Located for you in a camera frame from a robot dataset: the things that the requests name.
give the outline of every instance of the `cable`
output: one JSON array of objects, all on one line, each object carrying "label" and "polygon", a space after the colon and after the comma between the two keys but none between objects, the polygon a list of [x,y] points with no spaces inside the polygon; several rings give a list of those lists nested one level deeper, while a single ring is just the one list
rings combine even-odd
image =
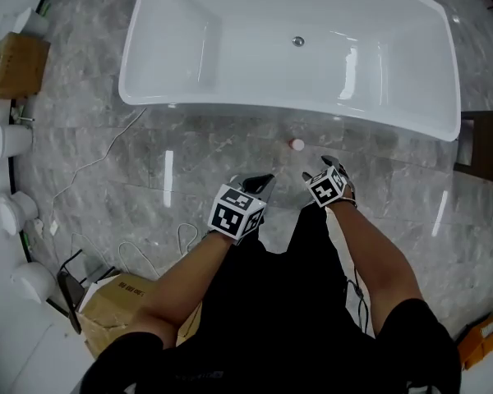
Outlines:
[{"label": "cable", "polygon": [[[186,250],[187,252],[183,253],[181,249],[181,233],[179,232],[181,230],[181,226],[187,226],[187,227],[193,227],[196,230],[196,234],[193,238],[191,238],[190,242],[187,243]],[[179,254],[181,257],[184,257],[188,252],[190,251],[190,245],[193,243],[193,241],[196,240],[197,236],[199,235],[199,229],[192,225],[191,223],[180,223],[179,226],[177,227],[177,247],[179,248]]]},{"label": "cable", "polygon": [[[367,326],[369,324],[369,308],[367,303],[365,302],[365,295],[363,290],[360,287],[360,282],[358,280],[358,274],[356,271],[356,266],[354,266],[354,280],[347,279],[347,283],[351,283],[354,288],[354,292],[356,296],[359,298],[360,302],[358,303],[358,322],[360,326],[360,330],[362,330],[365,334],[367,334]],[[362,326],[362,305],[365,307],[365,327]]]},{"label": "cable", "polygon": [[67,187],[66,187],[66,188],[64,188],[63,190],[59,191],[59,192],[57,193],[57,195],[55,195],[55,196],[53,197],[53,199],[51,200],[51,215],[49,216],[49,221],[50,221],[50,222],[53,220],[53,213],[54,213],[55,199],[56,199],[56,198],[57,198],[60,194],[62,194],[64,191],[69,190],[69,189],[71,188],[71,186],[73,185],[73,182],[75,182],[76,174],[77,174],[79,171],[81,171],[82,169],[85,169],[85,168],[87,168],[87,167],[91,167],[91,166],[95,165],[96,163],[98,163],[98,162],[101,162],[101,161],[105,160],[105,159],[106,159],[106,157],[108,156],[108,153],[109,153],[109,151],[111,150],[111,148],[112,148],[113,144],[115,143],[115,140],[117,140],[117,138],[118,138],[120,135],[123,135],[124,133],[126,133],[126,131],[127,131],[127,130],[128,130],[128,129],[132,126],[132,125],[133,125],[133,123],[134,123],[135,121],[137,121],[139,118],[141,118],[142,114],[144,114],[144,113],[145,113],[145,111],[146,111],[146,108],[144,108],[144,109],[143,109],[143,110],[139,113],[139,115],[138,115],[137,117],[135,117],[133,120],[131,120],[130,124],[128,124],[124,130],[122,130],[119,134],[117,134],[117,135],[113,138],[112,142],[111,142],[111,143],[109,144],[109,146],[108,146],[108,150],[106,150],[106,154],[105,154],[102,158],[97,159],[96,161],[93,161],[93,162],[91,162],[91,163],[88,163],[87,165],[83,165],[83,166],[81,166],[81,167],[79,167],[78,169],[76,169],[76,170],[75,170],[75,172],[73,173],[73,178],[71,179],[71,182],[69,183],[69,186],[67,186]]},{"label": "cable", "polygon": [[126,273],[129,273],[130,270],[128,268],[128,266],[126,265],[126,263],[124,263],[124,259],[122,258],[121,256],[121,247],[124,245],[124,244],[130,244],[131,246],[133,246],[133,248],[135,248],[137,251],[139,251],[139,254],[142,256],[143,259],[145,259],[148,264],[150,265],[150,267],[152,268],[152,270],[154,270],[154,273],[157,275],[157,278],[160,277],[160,275],[157,273],[157,270],[155,270],[155,267],[154,265],[151,263],[151,261],[148,259],[148,257],[146,257],[144,255],[144,253],[139,250],[139,247],[137,245],[135,245],[133,242],[131,241],[123,241],[121,242],[119,245],[118,245],[118,258],[122,261],[122,264],[124,264],[124,268],[126,269]]},{"label": "cable", "polygon": [[[196,230],[196,234],[194,235],[193,238],[191,238],[190,242],[188,242],[187,244],[187,247],[186,247],[186,252],[183,252],[182,251],[182,248],[181,248],[181,233],[179,232],[181,230],[181,227],[182,226],[188,226],[188,227],[192,227]],[[196,240],[197,236],[199,235],[199,229],[197,229],[196,226],[192,225],[191,223],[180,223],[179,226],[177,227],[177,247],[179,248],[179,254],[181,255],[181,257],[184,257],[186,254],[188,254],[188,252],[190,251],[190,245],[193,243],[193,241]],[[124,244],[130,244],[131,246],[133,246],[133,248],[135,248],[139,254],[142,256],[143,259],[145,259],[148,264],[150,265],[150,267],[154,270],[154,273],[157,275],[157,278],[160,277],[160,275],[157,273],[157,270],[155,269],[154,265],[151,263],[150,259],[148,259],[148,257],[146,257],[144,255],[144,253],[139,250],[139,247],[137,245],[135,245],[133,242],[131,241],[123,241],[121,242],[119,245],[118,245],[118,258],[121,260],[122,264],[124,265],[124,268],[126,269],[126,272],[129,273],[130,270],[127,266],[127,264],[124,262],[124,259],[122,258],[121,256],[121,247],[124,245]]]},{"label": "cable", "polygon": [[[99,158],[91,163],[88,163],[86,165],[83,165],[81,167],[79,167],[78,169],[76,169],[74,172],[73,172],[73,178],[71,179],[71,182],[69,183],[69,185],[64,188],[63,190],[60,190],[54,197],[53,199],[51,200],[51,215],[49,216],[49,220],[53,220],[53,214],[54,214],[54,206],[55,206],[55,199],[61,195],[62,193],[64,193],[66,190],[69,190],[71,188],[71,186],[73,185],[73,183],[75,182],[75,178],[76,178],[76,174],[87,168],[87,167],[91,167],[93,165],[95,165],[96,163],[98,162],[101,162],[103,160],[106,159],[106,157],[108,156],[109,154],[109,151],[111,150],[111,148],[113,147],[113,145],[115,144],[115,141],[117,140],[117,138],[119,136],[121,136],[122,134],[124,134],[139,118],[141,118],[142,114],[144,114],[144,112],[146,111],[146,108],[144,108],[140,113],[139,115],[137,115],[133,120],[131,120],[131,122],[124,128],[124,130],[122,130],[119,134],[117,134],[112,142],[109,144],[108,146],[108,150],[106,150],[106,153],[104,154],[104,156],[102,158]],[[189,227],[193,227],[195,230],[196,230],[196,234],[194,235],[194,237],[190,240],[190,242],[188,242],[187,244],[187,247],[186,247],[186,252],[183,252],[182,251],[182,248],[181,248],[181,234],[180,234],[180,229],[181,229],[181,226],[189,226]],[[106,258],[104,257],[104,254],[105,254],[105,251],[103,252],[99,247],[97,247],[97,245],[95,245],[90,238],[88,238],[86,235],[83,235],[83,234],[80,234],[80,233],[77,233],[77,232],[73,232],[71,234],[71,247],[70,247],[70,256],[73,255],[72,251],[73,251],[73,236],[74,235],[78,235],[78,236],[82,236],[83,238],[85,238],[94,248],[95,250],[99,253],[100,257],[102,258],[102,260],[104,261],[104,263],[106,264],[106,266],[109,266],[108,264],[108,261],[106,261]],[[181,257],[183,257],[184,255],[186,255],[188,253],[188,251],[190,250],[190,245],[196,240],[197,236],[199,235],[199,230],[197,229],[197,227],[195,227],[194,225],[192,225],[191,223],[181,223],[178,227],[177,227],[177,247],[179,248],[179,254],[181,255]],[[148,257],[146,257],[144,255],[144,253],[139,249],[139,247],[137,247],[137,245],[135,245],[133,242],[131,241],[123,241],[119,244],[118,246],[118,249],[117,249],[117,253],[118,253],[118,258],[121,260],[122,264],[124,265],[124,268],[126,269],[127,273],[129,273],[129,269],[128,269],[128,266],[126,265],[126,263],[124,262],[124,259],[122,258],[121,256],[121,247],[124,245],[124,244],[130,244],[132,245],[136,250],[137,252],[141,255],[141,257],[143,259],[146,260],[146,262],[150,265],[150,267],[154,270],[154,273],[157,275],[157,277],[160,277],[159,273],[157,273],[157,270],[155,269],[154,265],[151,263],[151,261],[148,259]]]}]

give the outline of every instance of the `bathtub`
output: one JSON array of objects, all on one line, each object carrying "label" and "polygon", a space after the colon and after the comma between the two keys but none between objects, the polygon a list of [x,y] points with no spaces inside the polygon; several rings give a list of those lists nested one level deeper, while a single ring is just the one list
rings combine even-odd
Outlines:
[{"label": "bathtub", "polygon": [[118,85],[131,105],[296,108],[442,140],[460,126],[453,39],[432,0],[137,0]]}]

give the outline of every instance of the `black pants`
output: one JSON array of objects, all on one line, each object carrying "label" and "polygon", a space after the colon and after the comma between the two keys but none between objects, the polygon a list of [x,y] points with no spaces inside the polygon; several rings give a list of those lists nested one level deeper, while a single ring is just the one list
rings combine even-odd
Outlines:
[{"label": "black pants", "polygon": [[294,314],[318,323],[345,313],[347,278],[325,220],[324,208],[306,206],[283,254],[268,252],[257,231],[231,247],[203,300],[200,331],[226,332],[238,320],[280,328]]}]

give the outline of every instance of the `small pink object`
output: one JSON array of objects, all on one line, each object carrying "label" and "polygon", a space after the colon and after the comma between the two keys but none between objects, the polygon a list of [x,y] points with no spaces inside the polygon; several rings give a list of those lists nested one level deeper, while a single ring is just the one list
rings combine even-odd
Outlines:
[{"label": "small pink object", "polygon": [[305,142],[301,139],[292,139],[288,142],[288,145],[298,152],[305,148]]}]

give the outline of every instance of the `white cable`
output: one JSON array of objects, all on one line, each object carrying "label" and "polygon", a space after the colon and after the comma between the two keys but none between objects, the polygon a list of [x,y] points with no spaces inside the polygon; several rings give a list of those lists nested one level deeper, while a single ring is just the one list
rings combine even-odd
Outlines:
[{"label": "white cable", "polygon": [[[196,230],[196,234],[194,235],[193,238],[191,238],[190,242],[187,243],[187,252],[182,252],[181,249],[181,233],[179,232],[181,230],[181,226],[187,226],[187,227],[193,227]],[[197,236],[199,235],[199,229],[192,225],[191,223],[180,223],[179,226],[177,227],[177,247],[179,248],[179,254],[181,257],[184,257],[188,252],[190,251],[190,245],[193,243],[193,241],[196,240]]]},{"label": "white cable", "polygon": [[126,273],[129,273],[130,270],[128,268],[128,266],[126,265],[126,263],[124,263],[124,259],[122,259],[122,256],[121,256],[121,247],[124,245],[124,244],[130,244],[133,246],[133,248],[135,248],[137,251],[139,251],[139,254],[142,256],[143,259],[145,259],[148,264],[150,265],[150,267],[152,268],[152,270],[154,270],[154,273],[157,275],[157,278],[160,277],[160,275],[157,273],[157,270],[155,270],[155,267],[154,265],[151,263],[151,261],[148,259],[148,257],[146,257],[143,252],[141,250],[139,250],[139,247],[137,245],[135,245],[133,242],[131,241],[123,241],[121,242],[119,245],[118,245],[118,258],[122,261],[122,264],[124,264],[124,268],[126,269]]},{"label": "white cable", "polygon": [[[66,190],[69,190],[71,188],[71,186],[73,185],[73,182],[75,182],[75,178],[76,178],[76,174],[81,171],[82,169],[85,169],[87,167],[91,167],[93,165],[95,165],[96,163],[98,162],[101,162],[103,160],[106,159],[106,157],[108,156],[109,154],[109,151],[111,150],[111,148],[113,147],[113,145],[115,144],[115,140],[117,140],[117,138],[124,134],[139,118],[141,118],[142,114],[144,114],[144,112],[146,111],[146,108],[144,108],[140,113],[139,115],[137,115],[137,117],[135,117],[133,120],[131,120],[130,124],[128,124],[124,130],[122,130],[119,134],[117,134],[112,142],[109,144],[108,146],[108,150],[106,150],[106,154],[102,157],[102,158],[99,158],[91,163],[88,163],[86,165],[83,165],[81,167],[79,167],[78,169],[75,170],[75,172],[73,172],[73,178],[71,179],[71,182],[69,183],[69,185],[64,188],[63,190],[60,190],[54,197],[53,199],[51,200],[51,215],[49,216],[49,220],[51,221],[53,219],[53,213],[54,213],[54,205],[55,205],[55,199],[61,195],[62,193],[64,193]],[[180,229],[181,229],[181,226],[188,226],[188,227],[192,227],[196,230],[196,234],[194,235],[193,238],[191,238],[190,242],[188,242],[187,244],[187,247],[186,247],[186,252],[183,252],[182,251],[182,248],[181,248],[181,234],[180,234]],[[71,248],[70,248],[70,257],[71,255],[73,254],[72,251],[73,251],[73,236],[74,235],[78,235],[78,236],[82,236],[83,238],[85,238],[94,248],[95,250],[100,254],[100,257],[102,258],[102,260],[104,261],[104,263],[106,264],[106,266],[109,266],[108,264],[108,261],[106,261],[106,258],[104,257],[104,252],[99,248],[97,247],[97,245],[95,245],[90,238],[88,238],[86,235],[83,235],[83,234],[80,234],[80,233],[77,233],[77,232],[73,232],[71,234]],[[190,250],[190,245],[196,240],[196,238],[198,237],[199,235],[199,230],[197,229],[197,227],[195,227],[194,225],[192,225],[191,223],[181,223],[179,224],[179,226],[177,227],[177,247],[179,248],[179,254],[181,255],[181,257],[184,257]],[[126,269],[127,273],[129,273],[129,269],[128,269],[128,266],[126,265],[126,263],[124,262],[124,259],[122,258],[121,256],[121,247],[124,245],[124,244],[130,244],[132,245],[138,252],[139,254],[142,256],[143,259],[145,259],[148,264],[150,265],[150,267],[154,270],[154,273],[157,275],[157,277],[159,277],[159,273],[157,273],[157,270],[155,269],[154,265],[151,263],[151,261],[148,259],[148,257],[146,257],[144,255],[144,253],[139,249],[139,247],[137,247],[137,245],[135,245],[133,242],[131,241],[123,241],[119,244],[118,246],[118,258],[121,260],[122,264],[124,265],[124,268]]]},{"label": "white cable", "polygon": [[88,163],[87,165],[83,165],[82,167],[79,167],[77,170],[75,170],[75,172],[73,173],[73,178],[71,179],[71,182],[69,183],[69,186],[67,186],[67,187],[66,187],[66,188],[64,188],[63,190],[59,191],[59,192],[57,193],[57,195],[55,195],[55,196],[53,197],[53,199],[51,200],[51,216],[49,216],[49,221],[50,221],[50,222],[53,220],[53,210],[54,210],[54,205],[55,205],[55,199],[56,199],[56,198],[57,198],[60,194],[62,194],[64,191],[69,190],[69,189],[71,188],[71,186],[73,185],[73,182],[75,182],[76,174],[77,174],[79,171],[81,171],[82,169],[84,169],[84,168],[91,167],[91,166],[95,165],[97,162],[100,162],[100,161],[105,160],[105,159],[106,159],[106,157],[108,156],[108,153],[109,153],[109,151],[111,150],[111,148],[112,148],[113,144],[115,143],[115,140],[117,140],[117,138],[118,138],[120,135],[122,135],[122,134],[126,133],[127,129],[129,129],[129,128],[133,125],[133,123],[134,123],[135,121],[137,121],[139,118],[141,118],[141,115],[142,115],[142,114],[144,114],[144,112],[145,112],[145,111],[146,111],[146,108],[144,108],[144,109],[143,109],[143,110],[139,113],[139,115],[138,115],[137,117],[135,117],[133,120],[131,120],[130,124],[128,124],[124,130],[122,130],[119,134],[117,134],[117,135],[113,138],[112,142],[111,142],[111,143],[110,143],[110,145],[108,146],[108,150],[106,150],[106,154],[105,154],[102,158],[97,159],[96,161],[93,161],[93,162],[91,162],[91,163]]}]

